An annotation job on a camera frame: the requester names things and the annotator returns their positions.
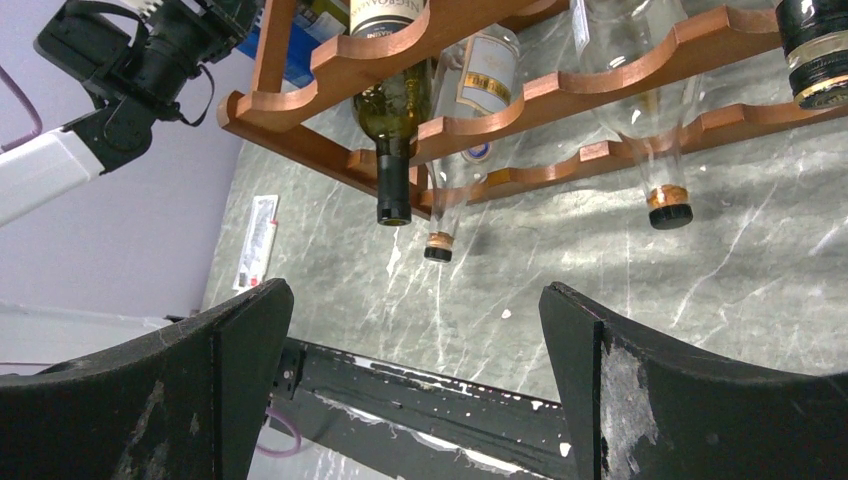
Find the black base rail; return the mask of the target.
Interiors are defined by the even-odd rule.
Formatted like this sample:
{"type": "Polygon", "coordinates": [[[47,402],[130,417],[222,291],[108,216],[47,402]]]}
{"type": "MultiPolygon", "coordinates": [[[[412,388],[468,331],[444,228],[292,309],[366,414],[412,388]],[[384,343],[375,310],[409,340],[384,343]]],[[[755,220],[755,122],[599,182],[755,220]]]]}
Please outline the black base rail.
{"type": "Polygon", "coordinates": [[[403,479],[575,479],[554,401],[289,339],[273,408],[303,437],[403,479]]]}

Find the wooden wine rack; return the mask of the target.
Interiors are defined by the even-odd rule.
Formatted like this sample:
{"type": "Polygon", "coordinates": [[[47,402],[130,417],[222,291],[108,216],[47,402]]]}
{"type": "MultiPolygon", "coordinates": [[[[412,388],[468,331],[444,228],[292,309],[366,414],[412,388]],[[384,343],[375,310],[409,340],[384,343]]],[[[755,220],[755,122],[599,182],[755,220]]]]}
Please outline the wooden wine rack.
{"type": "MultiPolygon", "coordinates": [[[[234,92],[217,111],[219,125],[363,193],[377,187],[370,150],[350,150],[309,129],[306,121],[379,80],[434,57],[443,48],[498,21],[528,26],[563,11],[562,1],[431,1],[402,31],[380,39],[336,36],[312,54],[313,81],[281,87],[294,5],[266,5],[249,92],[234,92]]],[[[414,145],[410,182],[413,212],[425,217],[432,194],[426,163],[486,141],[501,139],[646,90],[705,73],[781,45],[770,10],[720,6],[675,25],[652,51],[610,72],[553,72],[527,82],[505,111],[477,119],[437,118],[423,124],[414,145]]]]}

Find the white printed card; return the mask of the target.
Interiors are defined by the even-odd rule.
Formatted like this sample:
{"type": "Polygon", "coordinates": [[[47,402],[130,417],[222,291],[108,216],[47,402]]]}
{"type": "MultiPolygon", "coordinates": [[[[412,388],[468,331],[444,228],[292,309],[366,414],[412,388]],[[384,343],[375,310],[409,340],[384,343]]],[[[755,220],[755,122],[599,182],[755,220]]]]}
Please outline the white printed card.
{"type": "Polygon", "coordinates": [[[278,195],[255,196],[237,263],[233,289],[241,293],[264,281],[277,229],[278,195]]]}

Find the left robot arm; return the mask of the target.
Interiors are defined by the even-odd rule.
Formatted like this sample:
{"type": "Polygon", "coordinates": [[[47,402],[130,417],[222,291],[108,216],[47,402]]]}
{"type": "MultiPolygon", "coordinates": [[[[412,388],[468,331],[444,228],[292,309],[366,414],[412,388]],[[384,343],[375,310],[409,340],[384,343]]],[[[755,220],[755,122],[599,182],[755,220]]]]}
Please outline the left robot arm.
{"type": "Polygon", "coordinates": [[[245,42],[258,1],[66,1],[34,41],[43,58],[76,80],[92,112],[34,130],[1,148],[1,222],[143,156],[157,122],[201,125],[177,98],[209,65],[245,42]]]}

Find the clear bottle orange label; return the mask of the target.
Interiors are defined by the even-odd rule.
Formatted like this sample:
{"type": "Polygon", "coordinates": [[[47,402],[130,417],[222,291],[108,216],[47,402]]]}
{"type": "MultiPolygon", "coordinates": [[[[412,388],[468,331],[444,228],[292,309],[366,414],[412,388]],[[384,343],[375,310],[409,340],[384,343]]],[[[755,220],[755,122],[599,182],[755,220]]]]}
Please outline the clear bottle orange label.
{"type": "Polygon", "coordinates": [[[804,110],[845,106],[846,0],[783,0],[775,14],[795,103],[804,110]]]}

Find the dark wine bottle white label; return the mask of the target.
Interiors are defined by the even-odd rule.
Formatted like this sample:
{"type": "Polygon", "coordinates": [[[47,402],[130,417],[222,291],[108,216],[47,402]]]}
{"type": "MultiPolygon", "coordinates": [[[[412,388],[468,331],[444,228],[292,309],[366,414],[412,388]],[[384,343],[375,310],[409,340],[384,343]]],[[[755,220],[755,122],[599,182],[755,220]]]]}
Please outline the dark wine bottle white label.
{"type": "MultiPolygon", "coordinates": [[[[416,20],[426,5],[419,0],[356,0],[350,3],[350,34],[381,38],[416,20]]],[[[377,223],[400,227],[411,222],[410,145],[418,126],[430,118],[430,65],[421,61],[357,94],[355,118],[375,145],[377,223]]]]}

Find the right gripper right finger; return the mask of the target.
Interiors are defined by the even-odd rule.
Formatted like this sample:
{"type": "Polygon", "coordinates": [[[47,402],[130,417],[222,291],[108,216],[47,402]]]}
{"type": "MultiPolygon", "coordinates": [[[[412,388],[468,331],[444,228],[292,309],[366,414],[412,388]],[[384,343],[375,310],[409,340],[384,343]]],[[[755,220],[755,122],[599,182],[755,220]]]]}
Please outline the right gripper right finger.
{"type": "Polygon", "coordinates": [[[555,282],[543,336],[582,479],[843,479],[847,376],[717,355],[555,282]]]}

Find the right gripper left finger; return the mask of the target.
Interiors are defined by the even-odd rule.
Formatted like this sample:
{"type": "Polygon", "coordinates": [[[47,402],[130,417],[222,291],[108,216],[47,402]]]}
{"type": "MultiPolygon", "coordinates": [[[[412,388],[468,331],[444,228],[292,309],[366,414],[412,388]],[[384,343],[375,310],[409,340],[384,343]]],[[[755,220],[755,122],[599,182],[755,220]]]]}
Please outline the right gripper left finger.
{"type": "Polygon", "coordinates": [[[272,279],[196,316],[1,379],[5,479],[243,479],[294,295],[272,279]]]}

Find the clear bottle rack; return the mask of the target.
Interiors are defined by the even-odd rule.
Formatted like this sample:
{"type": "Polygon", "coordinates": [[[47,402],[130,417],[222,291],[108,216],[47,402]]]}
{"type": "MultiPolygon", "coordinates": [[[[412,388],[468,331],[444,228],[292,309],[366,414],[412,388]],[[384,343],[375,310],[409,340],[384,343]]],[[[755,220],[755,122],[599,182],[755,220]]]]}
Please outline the clear bottle rack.
{"type": "MultiPolygon", "coordinates": [[[[442,51],[435,73],[435,117],[477,119],[508,108],[518,92],[520,42],[492,24],[442,51]]],[[[487,177],[495,143],[485,142],[427,164],[433,204],[425,259],[452,260],[458,225],[473,188],[487,177]]]]}
{"type": "MultiPolygon", "coordinates": [[[[572,20],[583,73],[633,64],[688,18],[679,1],[578,1],[572,20]]],[[[601,106],[600,123],[631,150],[641,175],[648,217],[657,230],[688,225],[694,218],[679,165],[685,116],[697,103],[695,76],[601,106]]]]}

